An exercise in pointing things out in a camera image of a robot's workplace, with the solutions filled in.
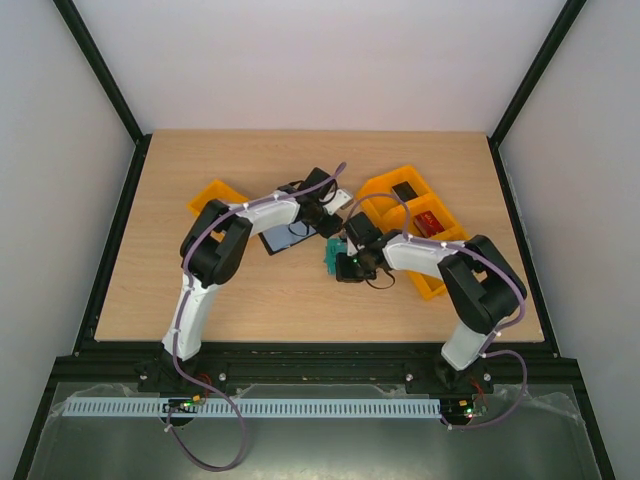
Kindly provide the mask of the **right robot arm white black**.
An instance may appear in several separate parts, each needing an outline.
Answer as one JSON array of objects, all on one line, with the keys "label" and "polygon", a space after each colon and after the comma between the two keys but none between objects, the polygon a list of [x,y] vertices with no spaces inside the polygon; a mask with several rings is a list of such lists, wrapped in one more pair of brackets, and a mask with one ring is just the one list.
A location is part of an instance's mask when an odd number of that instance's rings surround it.
[{"label": "right robot arm white black", "polygon": [[402,230],[382,232],[364,213],[344,224],[347,250],[336,255],[336,280],[370,283],[380,273],[409,272],[444,283],[459,323],[441,349],[436,379],[460,390],[503,328],[526,312],[527,291],[494,243],[476,235],[468,241],[432,240]]}]

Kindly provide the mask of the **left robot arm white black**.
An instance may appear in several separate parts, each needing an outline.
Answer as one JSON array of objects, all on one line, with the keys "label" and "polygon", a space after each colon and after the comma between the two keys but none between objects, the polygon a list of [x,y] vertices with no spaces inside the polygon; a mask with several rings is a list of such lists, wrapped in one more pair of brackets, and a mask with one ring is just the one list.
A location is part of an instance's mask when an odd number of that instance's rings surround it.
[{"label": "left robot arm white black", "polygon": [[286,184],[251,201],[206,203],[180,247],[182,287],[165,351],[186,361],[201,348],[202,333],[218,290],[237,272],[249,240],[268,230],[301,223],[323,238],[337,234],[341,163],[333,174],[314,168],[300,184]]}]

